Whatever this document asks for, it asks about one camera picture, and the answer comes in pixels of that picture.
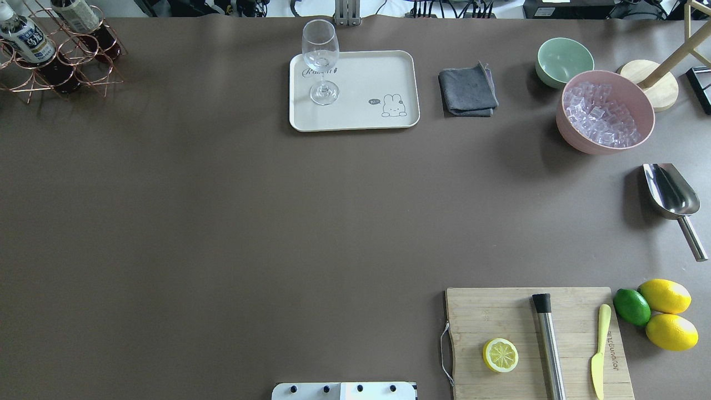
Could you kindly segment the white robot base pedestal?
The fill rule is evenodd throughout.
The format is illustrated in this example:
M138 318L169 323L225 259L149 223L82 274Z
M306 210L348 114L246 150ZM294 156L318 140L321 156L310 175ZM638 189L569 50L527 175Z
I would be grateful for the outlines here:
M417 399L416 383L395 382L303 382L281 383L272 399Z

